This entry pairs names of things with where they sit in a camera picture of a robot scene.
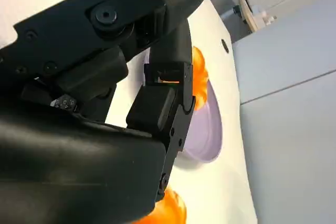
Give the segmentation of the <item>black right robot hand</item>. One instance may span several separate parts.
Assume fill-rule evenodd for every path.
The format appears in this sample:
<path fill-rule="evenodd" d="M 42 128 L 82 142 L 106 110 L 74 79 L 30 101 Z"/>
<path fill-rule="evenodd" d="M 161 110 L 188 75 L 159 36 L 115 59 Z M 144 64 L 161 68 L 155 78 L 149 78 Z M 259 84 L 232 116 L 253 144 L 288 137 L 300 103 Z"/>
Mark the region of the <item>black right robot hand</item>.
<path fill-rule="evenodd" d="M 1 49 L 1 223 L 127 223 L 165 194 L 194 112 L 203 0 L 64 0 Z"/>

